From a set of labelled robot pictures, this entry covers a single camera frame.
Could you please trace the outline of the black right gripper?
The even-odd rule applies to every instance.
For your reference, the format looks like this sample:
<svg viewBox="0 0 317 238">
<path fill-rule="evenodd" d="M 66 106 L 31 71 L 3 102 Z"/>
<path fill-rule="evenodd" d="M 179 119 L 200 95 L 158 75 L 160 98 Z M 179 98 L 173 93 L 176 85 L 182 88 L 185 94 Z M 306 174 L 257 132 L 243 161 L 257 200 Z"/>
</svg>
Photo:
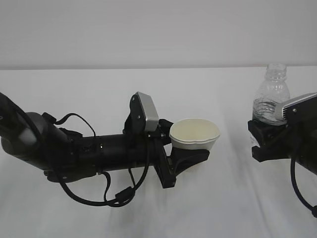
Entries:
<svg viewBox="0 0 317 238">
<path fill-rule="evenodd" d="M 300 143 L 294 145 L 275 144 L 290 130 L 287 125 L 270 125 L 257 120 L 248 121 L 248 131 L 257 146 L 251 148 L 252 157 L 258 162 L 291 159 L 313 174 L 317 173 L 317 118 L 301 121 L 291 126 L 294 138 Z"/>
</svg>

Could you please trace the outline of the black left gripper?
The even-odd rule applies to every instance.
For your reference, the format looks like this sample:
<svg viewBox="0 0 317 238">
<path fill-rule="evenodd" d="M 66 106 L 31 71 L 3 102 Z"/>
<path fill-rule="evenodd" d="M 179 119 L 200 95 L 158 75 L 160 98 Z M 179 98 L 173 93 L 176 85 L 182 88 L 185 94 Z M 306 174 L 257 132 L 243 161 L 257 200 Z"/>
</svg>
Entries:
<svg viewBox="0 0 317 238">
<path fill-rule="evenodd" d="M 129 147 L 138 146 L 145 149 L 145 161 L 152 165 L 163 188 L 172 188 L 176 184 L 176 176 L 192 166 L 209 158 L 206 149 L 187 150 L 172 147 L 168 162 L 164 145 L 170 144 L 169 137 L 172 122 L 160 119 L 155 131 L 145 131 L 145 118 L 138 96 L 132 95 L 129 103 L 130 113 L 124 123 L 123 134 L 127 137 Z"/>
</svg>

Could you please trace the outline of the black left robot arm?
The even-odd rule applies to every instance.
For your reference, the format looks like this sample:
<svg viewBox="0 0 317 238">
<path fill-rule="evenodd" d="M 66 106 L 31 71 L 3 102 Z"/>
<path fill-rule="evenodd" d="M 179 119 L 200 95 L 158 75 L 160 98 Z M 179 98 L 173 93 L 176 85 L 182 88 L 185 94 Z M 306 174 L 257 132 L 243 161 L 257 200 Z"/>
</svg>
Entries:
<svg viewBox="0 0 317 238">
<path fill-rule="evenodd" d="M 64 119 L 43 113 L 29 113 L 38 129 L 33 130 L 6 96 L 0 97 L 0 143 L 3 150 L 43 170 L 47 179 L 68 182 L 95 176 L 100 172 L 153 166 L 163 188 L 174 187 L 176 177 L 208 159 L 209 149 L 173 147 L 170 156 L 164 146 L 171 143 L 172 122 L 160 119 L 151 97 L 132 95 L 130 113 L 121 134 L 84 137 L 62 128 Z"/>
</svg>

